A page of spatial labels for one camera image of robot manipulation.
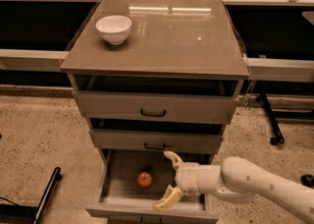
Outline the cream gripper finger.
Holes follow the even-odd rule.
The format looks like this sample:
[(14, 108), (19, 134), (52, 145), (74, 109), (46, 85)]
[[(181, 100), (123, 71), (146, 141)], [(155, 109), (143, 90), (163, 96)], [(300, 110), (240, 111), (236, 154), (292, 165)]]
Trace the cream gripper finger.
[(152, 204), (156, 210), (169, 209), (177, 204), (183, 197), (183, 192), (179, 187), (169, 185), (161, 199)]
[(175, 170), (178, 170), (183, 164), (183, 160), (175, 152), (167, 150), (164, 151), (164, 155), (172, 162), (172, 166)]

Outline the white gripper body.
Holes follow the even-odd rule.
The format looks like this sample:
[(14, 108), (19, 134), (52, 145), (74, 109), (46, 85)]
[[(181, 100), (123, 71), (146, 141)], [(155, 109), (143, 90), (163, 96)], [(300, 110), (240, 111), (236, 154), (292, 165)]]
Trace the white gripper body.
[(175, 181), (185, 196), (213, 194), (222, 186), (221, 166), (184, 162), (176, 170)]

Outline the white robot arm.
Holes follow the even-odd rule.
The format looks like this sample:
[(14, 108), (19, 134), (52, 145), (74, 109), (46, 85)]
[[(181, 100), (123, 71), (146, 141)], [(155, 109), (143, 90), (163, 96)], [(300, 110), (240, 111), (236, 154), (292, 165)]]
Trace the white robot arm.
[(153, 207), (171, 208), (183, 196), (212, 195), (232, 203), (249, 203), (262, 196), (306, 224), (314, 224), (314, 190), (270, 173), (254, 163), (230, 156), (220, 165), (183, 162), (172, 151), (163, 154), (172, 162), (176, 186), (169, 185)]

